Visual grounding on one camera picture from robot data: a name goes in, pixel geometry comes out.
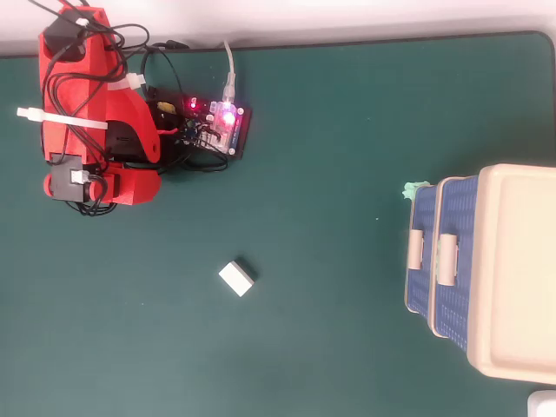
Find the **green cutting mat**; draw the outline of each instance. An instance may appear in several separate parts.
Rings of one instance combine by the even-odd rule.
[[[218,97],[223,51],[171,56]],[[0,416],[523,417],[403,303],[406,181],[553,164],[537,33],[238,50],[243,160],[82,218],[43,195],[37,61],[0,61]],[[157,57],[147,78],[174,87]],[[238,298],[218,271],[259,275]]]

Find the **red plastic part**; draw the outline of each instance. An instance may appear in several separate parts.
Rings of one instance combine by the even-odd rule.
[[[70,7],[62,1],[63,7],[60,13],[69,10]],[[77,7],[82,11],[93,12],[97,22],[109,26],[108,18],[103,9],[94,7]],[[94,35],[85,41],[85,58],[77,63],[58,62],[54,65],[51,75],[57,73],[83,73],[103,76],[116,66],[116,53],[105,50],[111,45],[107,35]],[[46,77],[52,54],[46,47],[43,35],[39,39],[39,66],[41,88]],[[71,79],[59,83],[58,99],[62,106],[71,113],[84,102],[98,86],[98,82]],[[57,113],[54,104],[45,94],[44,109],[50,113]],[[119,89],[108,91],[107,84],[95,93],[87,105],[79,112],[72,115],[101,122],[120,121],[125,122],[137,133],[145,151],[147,159],[156,163],[160,159],[160,136],[156,132],[155,123],[149,111],[149,106],[141,96],[131,89]],[[54,122],[43,123],[44,157],[51,160],[52,154],[61,154],[66,137],[66,125]],[[106,149],[106,130],[84,129],[102,149]],[[66,154],[80,156],[83,164],[91,164],[103,161],[98,150],[89,150],[71,131],[67,132]],[[151,201],[160,188],[161,179],[156,171],[124,169],[121,164],[111,163],[103,174],[109,183],[109,193],[103,202],[118,202],[121,204],[137,204]],[[44,182],[44,192],[52,196],[50,191],[50,176]],[[98,195],[100,184],[92,183],[89,192]]]
[[[156,133],[158,135],[173,135],[177,133],[177,128],[173,128],[172,130],[157,130]]]
[[[48,197],[52,197],[52,191],[50,190],[51,183],[52,183],[52,174],[48,174],[47,176],[44,177],[44,181],[43,181],[44,194],[46,194]]]

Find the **white wall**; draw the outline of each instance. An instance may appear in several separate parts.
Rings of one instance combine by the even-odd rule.
[[[193,47],[542,30],[556,40],[556,0],[89,0],[111,24],[140,23],[155,40]],[[56,0],[43,0],[59,8]],[[0,53],[36,50],[53,16],[25,0],[0,0]]]

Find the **white cube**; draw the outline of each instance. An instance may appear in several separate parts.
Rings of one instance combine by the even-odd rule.
[[[220,271],[220,276],[240,297],[253,287],[253,280],[234,261]]]
[[[527,402],[529,417],[554,417],[556,415],[556,391],[537,391]]]

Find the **pink led light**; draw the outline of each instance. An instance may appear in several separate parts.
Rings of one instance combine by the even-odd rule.
[[[224,116],[222,117],[222,119],[224,120],[224,122],[226,124],[234,124],[235,123],[234,113],[231,113],[229,111],[224,113]]]

